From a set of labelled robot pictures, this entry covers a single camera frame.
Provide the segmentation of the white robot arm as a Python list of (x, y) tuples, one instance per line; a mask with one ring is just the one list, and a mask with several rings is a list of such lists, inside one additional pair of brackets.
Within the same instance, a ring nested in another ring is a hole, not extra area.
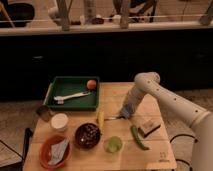
[(159, 74), (147, 72), (135, 76), (120, 114), (130, 118), (146, 94), (155, 97), (194, 131), (197, 142), (192, 150), (193, 171), (213, 171), (213, 112), (162, 87)]

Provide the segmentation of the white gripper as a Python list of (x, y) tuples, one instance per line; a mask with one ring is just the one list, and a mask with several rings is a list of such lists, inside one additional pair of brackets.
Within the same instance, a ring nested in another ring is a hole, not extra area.
[(136, 110), (139, 104), (142, 102), (145, 93), (137, 90), (129, 90), (125, 100), (123, 102), (123, 107), (127, 112), (130, 112), (130, 117), (135, 116)]

